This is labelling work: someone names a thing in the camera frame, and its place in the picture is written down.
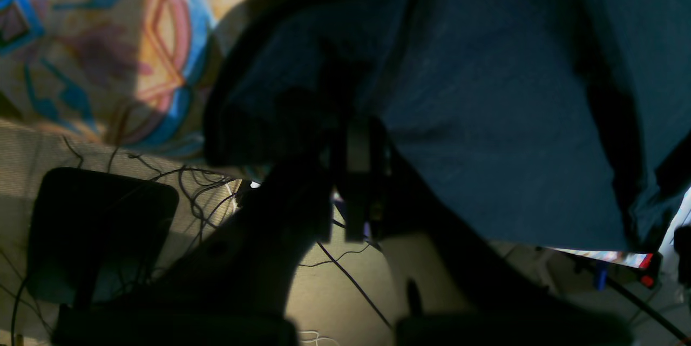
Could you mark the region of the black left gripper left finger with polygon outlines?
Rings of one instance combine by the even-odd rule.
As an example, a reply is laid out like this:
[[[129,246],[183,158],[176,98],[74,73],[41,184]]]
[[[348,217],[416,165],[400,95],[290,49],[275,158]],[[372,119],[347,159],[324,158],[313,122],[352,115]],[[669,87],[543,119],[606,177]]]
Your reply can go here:
[[[240,208],[153,283],[91,308],[60,309],[56,345],[299,345],[287,299],[330,226],[317,153],[278,163]]]

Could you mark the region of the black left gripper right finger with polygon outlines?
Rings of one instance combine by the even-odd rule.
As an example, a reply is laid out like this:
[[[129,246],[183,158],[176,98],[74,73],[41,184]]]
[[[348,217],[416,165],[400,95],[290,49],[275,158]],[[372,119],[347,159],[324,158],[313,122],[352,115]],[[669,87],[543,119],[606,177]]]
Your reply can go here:
[[[370,121],[370,231],[403,279],[397,345],[630,345],[612,314],[549,294],[445,206]]]

